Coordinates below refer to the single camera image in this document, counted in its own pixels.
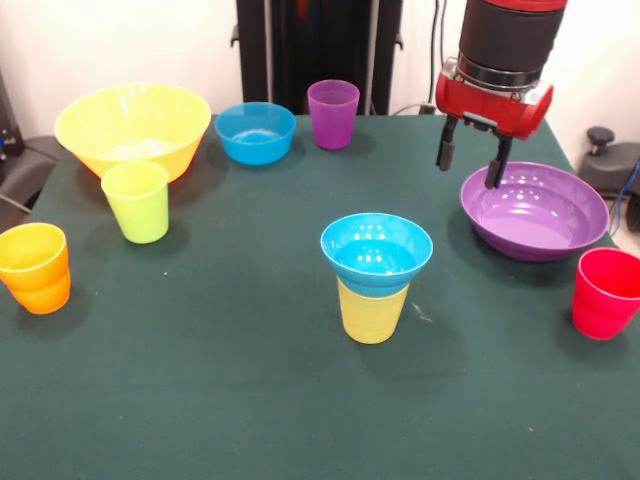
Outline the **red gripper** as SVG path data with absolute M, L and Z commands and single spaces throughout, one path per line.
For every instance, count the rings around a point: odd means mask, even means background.
M 539 128 L 553 93 L 553 86 L 546 81 L 521 92 L 494 91 L 474 85 L 458 72 L 457 59 L 449 57 L 436 84 L 436 105 L 448 115 L 440 137 L 436 166 L 441 171 L 448 171 L 451 166 L 458 120 L 489 125 L 497 131 L 493 135 L 498 139 L 498 150 L 488 165 L 485 187 L 499 188 L 513 138 L 526 140 Z

